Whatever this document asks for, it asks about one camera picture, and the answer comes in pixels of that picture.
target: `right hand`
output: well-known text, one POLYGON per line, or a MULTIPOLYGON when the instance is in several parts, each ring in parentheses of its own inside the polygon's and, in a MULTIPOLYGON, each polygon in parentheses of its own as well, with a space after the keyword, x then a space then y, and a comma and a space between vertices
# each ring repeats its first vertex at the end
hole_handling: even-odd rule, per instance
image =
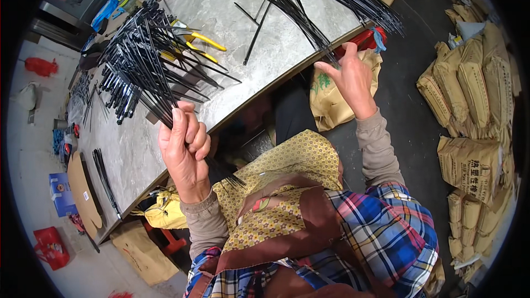
POLYGON ((333 79, 340 94, 358 120, 363 120, 377 112, 374 98, 370 92, 372 70, 357 56, 357 44, 344 43, 346 54, 339 60, 342 69, 337 70, 329 63, 315 62, 315 68, 322 70, 333 79))
POLYGON ((158 146, 180 200, 196 204, 210 193, 204 158, 210 151, 211 138, 206 133, 206 125, 197 121, 193 103, 180 100, 176 104, 178 108, 172 110, 173 128, 160 125, 158 146))

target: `gray marble table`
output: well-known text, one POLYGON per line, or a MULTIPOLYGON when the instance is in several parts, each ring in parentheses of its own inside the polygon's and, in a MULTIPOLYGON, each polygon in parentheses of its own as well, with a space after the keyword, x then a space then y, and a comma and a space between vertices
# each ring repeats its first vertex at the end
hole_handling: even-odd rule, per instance
MULTIPOLYGON (((263 89, 287 76, 294 67, 302 63, 307 65, 316 59, 315 50, 300 29, 279 9, 271 6, 248 64, 243 65, 256 25, 236 8, 234 2, 254 15, 262 1, 165 0, 165 3, 160 3, 161 7, 190 27, 201 29, 201 34, 225 46, 227 51, 221 52, 200 40, 194 41, 196 47, 214 56, 228 68, 230 75, 242 81, 237 83, 209 71, 209 76, 225 89, 199 83, 204 94, 211 99, 198 106, 199 120, 206 124, 209 131, 217 128, 263 89)), ((354 14, 334 0, 301 2, 309 18, 332 42, 347 40, 345 35, 353 36, 361 30, 354 14)), ((96 71, 93 82, 101 80, 101 71, 102 67, 96 71)), ((102 96, 104 101, 109 97, 105 93, 102 96)), ((89 125, 81 130, 78 148, 87 158, 94 190, 103 209, 104 228, 95 240, 100 243, 116 226, 118 218, 97 176, 92 150, 101 148, 116 202, 125 214, 136 205, 140 196, 153 187, 153 182, 164 175, 166 167, 156 141, 160 122, 153 125, 146 120, 148 111, 144 106, 139 104, 133 118, 124 120, 119 126, 113 111, 108 122, 98 103, 94 103, 93 111, 91 131, 89 125)))

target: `black floor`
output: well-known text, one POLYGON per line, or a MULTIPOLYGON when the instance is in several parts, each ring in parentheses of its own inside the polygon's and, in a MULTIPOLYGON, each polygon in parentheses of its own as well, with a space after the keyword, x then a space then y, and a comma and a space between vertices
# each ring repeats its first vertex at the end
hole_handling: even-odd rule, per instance
MULTIPOLYGON (((445 271, 446 284, 441 297, 460 278, 454 273, 449 253, 449 214, 447 194, 452 187, 441 178, 436 154, 440 134, 448 136, 423 97, 415 82, 436 57, 434 45, 447 42, 448 33, 455 28, 444 10, 450 0, 395 0, 392 8, 402 16, 406 36, 389 35, 387 50, 382 52, 379 89, 375 101, 388 121, 395 154, 410 194, 431 211, 438 234, 439 254, 445 271)), ((357 193, 365 189, 362 176, 362 155, 351 121, 324 133, 336 147, 344 165, 344 188, 357 193)))

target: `sitting person's leg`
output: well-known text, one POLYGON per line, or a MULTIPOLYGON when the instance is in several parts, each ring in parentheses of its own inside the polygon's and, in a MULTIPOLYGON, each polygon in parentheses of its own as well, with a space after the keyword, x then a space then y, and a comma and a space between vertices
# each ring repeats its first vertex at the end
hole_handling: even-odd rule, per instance
POLYGON ((309 97, 302 86, 289 80, 272 95, 276 120, 276 145, 309 129, 318 132, 309 107, 309 97))

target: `red mesh bag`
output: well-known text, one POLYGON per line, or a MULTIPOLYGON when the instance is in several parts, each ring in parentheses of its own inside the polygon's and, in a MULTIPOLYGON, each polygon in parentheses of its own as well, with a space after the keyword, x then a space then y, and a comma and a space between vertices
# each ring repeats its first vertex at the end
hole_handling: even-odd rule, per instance
POLYGON ((50 77, 50 74, 57 73, 59 65, 55 62, 46 61, 38 57, 29 57, 24 61, 27 70, 36 72, 38 76, 50 77))

